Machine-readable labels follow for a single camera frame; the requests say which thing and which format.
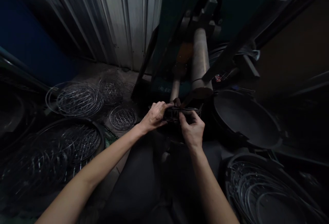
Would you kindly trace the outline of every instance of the metal rod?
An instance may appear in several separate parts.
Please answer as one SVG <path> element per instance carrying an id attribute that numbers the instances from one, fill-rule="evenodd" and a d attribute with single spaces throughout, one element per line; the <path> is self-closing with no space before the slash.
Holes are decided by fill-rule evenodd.
<path id="1" fill-rule="evenodd" d="M 210 82 L 218 72 L 226 70 L 241 47 L 254 40 L 261 31 L 266 29 L 279 16 L 288 3 L 286 0 L 266 0 L 259 12 L 231 40 L 216 62 L 204 74 L 202 80 Z"/>
<path id="2" fill-rule="evenodd" d="M 174 100 L 178 98 L 180 84 L 181 84 L 180 77 L 175 76 L 171 88 L 170 103 L 174 103 Z"/>

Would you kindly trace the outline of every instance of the hand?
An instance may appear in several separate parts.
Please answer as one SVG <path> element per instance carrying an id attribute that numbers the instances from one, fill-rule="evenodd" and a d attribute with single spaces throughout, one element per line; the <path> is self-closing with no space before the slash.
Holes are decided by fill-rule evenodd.
<path id="1" fill-rule="evenodd" d="M 193 123 L 190 125 L 186 122 L 185 115 L 182 112 L 179 113 L 179 121 L 181 122 L 185 143 L 190 150 L 202 149 L 202 136 L 205 123 L 200 119 L 195 111 L 189 111 L 187 114 L 191 115 L 193 120 Z"/>
<path id="2" fill-rule="evenodd" d="M 153 103 L 151 109 L 145 115 L 140 122 L 145 133 L 152 131 L 160 126 L 167 124 L 167 121 L 163 121 L 163 114 L 168 107 L 172 107 L 174 104 L 166 104 L 165 102 Z"/>

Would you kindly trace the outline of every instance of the corrugated metal sheet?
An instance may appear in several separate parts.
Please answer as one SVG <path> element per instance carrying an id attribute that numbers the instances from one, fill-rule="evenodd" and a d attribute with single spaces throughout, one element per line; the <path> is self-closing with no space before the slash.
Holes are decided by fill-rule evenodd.
<path id="1" fill-rule="evenodd" d="M 138 71 L 162 0 L 24 0 L 71 56 Z"/>

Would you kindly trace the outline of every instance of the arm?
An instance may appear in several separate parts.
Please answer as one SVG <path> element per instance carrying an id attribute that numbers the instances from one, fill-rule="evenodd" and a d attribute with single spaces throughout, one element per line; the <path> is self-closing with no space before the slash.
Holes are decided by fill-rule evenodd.
<path id="1" fill-rule="evenodd" d="M 96 156 L 64 187 L 36 223 L 76 223 L 93 190 L 124 154 L 147 132 L 166 124 L 162 118 L 170 106 L 153 103 L 139 124 Z"/>
<path id="2" fill-rule="evenodd" d="M 194 173 L 201 193 L 201 200 L 209 223 L 238 224 L 230 204 L 220 188 L 202 150 L 202 135 L 205 123 L 195 111 L 191 112 L 192 124 L 186 122 L 184 114 L 179 113 L 183 137 L 189 148 Z"/>

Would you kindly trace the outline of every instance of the metal cylinder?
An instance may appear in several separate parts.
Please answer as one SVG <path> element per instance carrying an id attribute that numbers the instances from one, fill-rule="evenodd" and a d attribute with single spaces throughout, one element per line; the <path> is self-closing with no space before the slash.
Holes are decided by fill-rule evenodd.
<path id="1" fill-rule="evenodd" d="M 180 84 L 181 84 L 180 78 L 175 77 L 171 88 L 170 103 L 173 103 L 174 99 L 178 98 Z"/>
<path id="2" fill-rule="evenodd" d="M 199 28 L 194 32 L 192 59 L 192 93 L 195 99 L 205 99 L 212 95 L 211 82 L 204 82 L 202 77 L 209 69 L 206 31 Z"/>

